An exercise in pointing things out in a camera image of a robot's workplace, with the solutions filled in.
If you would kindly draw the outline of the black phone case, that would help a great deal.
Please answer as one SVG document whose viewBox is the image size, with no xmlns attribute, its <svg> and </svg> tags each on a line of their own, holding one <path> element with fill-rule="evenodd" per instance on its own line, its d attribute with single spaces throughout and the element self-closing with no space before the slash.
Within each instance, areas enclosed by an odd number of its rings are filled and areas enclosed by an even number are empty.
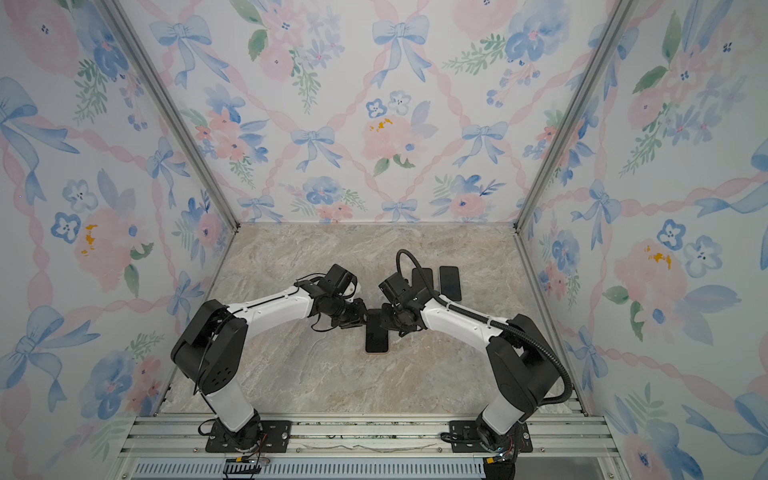
<svg viewBox="0 0 768 480">
<path fill-rule="evenodd" d="M 434 278 L 431 268 L 413 268 L 411 270 L 412 286 L 419 295 L 431 296 L 434 290 Z"/>
</svg>

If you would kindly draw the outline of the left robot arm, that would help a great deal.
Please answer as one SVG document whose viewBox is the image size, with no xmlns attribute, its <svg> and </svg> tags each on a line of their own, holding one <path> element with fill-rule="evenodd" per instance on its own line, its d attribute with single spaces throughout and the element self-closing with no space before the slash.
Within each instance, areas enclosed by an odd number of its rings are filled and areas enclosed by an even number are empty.
<svg viewBox="0 0 768 480">
<path fill-rule="evenodd" d="M 246 342 L 279 325 L 314 316 L 333 328 L 365 324 L 362 299 L 346 299 L 312 287 L 291 287 L 275 295 L 224 305 L 204 302 L 171 351 L 171 360 L 201 393 L 223 427 L 240 433 L 256 423 L 257 411 L 236 380 Z"/>
</svg>

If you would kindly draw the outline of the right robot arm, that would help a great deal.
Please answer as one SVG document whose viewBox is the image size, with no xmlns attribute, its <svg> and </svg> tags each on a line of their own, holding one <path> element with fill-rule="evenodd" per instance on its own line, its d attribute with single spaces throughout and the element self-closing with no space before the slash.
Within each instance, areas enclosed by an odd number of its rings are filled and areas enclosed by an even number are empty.
<svg viewBox="0 0 768 480">
<path fill-rule="evenodd" d="M 504 320 L 457 303 L 384 303 L 376 314 L 383 328 L 405 336 L 422 330 L 449 335 L 486 354 L 497 388 L 477 419 L 478 435 L 488 443 L 507 436 L 540 406 L 571 395 L 570 378 L 536 324 L 519 314 Z"/>
</svg>

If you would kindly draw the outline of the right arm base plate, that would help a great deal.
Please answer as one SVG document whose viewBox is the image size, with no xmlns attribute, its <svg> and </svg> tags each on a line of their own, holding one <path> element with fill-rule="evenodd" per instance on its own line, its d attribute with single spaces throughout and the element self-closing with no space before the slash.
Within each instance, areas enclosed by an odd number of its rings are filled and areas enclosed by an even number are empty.
<svg viewBox="0 0 768 480">
<path fill-rule="evenodd" d="M 505 454 L 512 453 L 519 444 L 520 453 L 531 453 L 533 445 L 528 425 L 516 422 L 508 435 L 500 440 L 499 448 L 491 448 L 489 441 L 495 441 L 494 433 L 490 431 L 486 436 L 479 433 L 478 425 L 474 420 L 451 420 L 448 422 L 446 432 L 440 434 L 442 441 L 451 445 L 454 453 L 483 453 Z"/>
</svg>

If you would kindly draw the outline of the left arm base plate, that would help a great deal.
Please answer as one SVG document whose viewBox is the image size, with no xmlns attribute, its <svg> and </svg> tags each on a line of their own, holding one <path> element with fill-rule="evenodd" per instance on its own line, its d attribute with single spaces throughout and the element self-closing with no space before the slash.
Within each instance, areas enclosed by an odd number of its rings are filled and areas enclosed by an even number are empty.
<svg viewBox="0 0 768 480">
<path fill-rule="evenodd" d="M 285 453 L 293 423 L 288 420 L 251 421 L 234 433 L 216 419 L 207 438 L 207 453 Z"/>
</svg>

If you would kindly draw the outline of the aluminium rail frame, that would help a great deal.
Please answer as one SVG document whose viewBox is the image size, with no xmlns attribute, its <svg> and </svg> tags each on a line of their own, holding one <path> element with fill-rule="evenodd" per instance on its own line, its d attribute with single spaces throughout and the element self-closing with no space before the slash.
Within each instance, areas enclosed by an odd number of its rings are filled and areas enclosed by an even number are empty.
<svg viewBox="0 0 768 480">
<path fill-rule="evenodd" d="M 467 416 L 438 414 L 267 414 L 263 447 L 211 452 L 203 415 L 133 422 L 110 479 L 626 479 L 601 417 L 536 414 L 520 447 L 490 453 L 449 443 L 468 437 Z"/>
</svg>

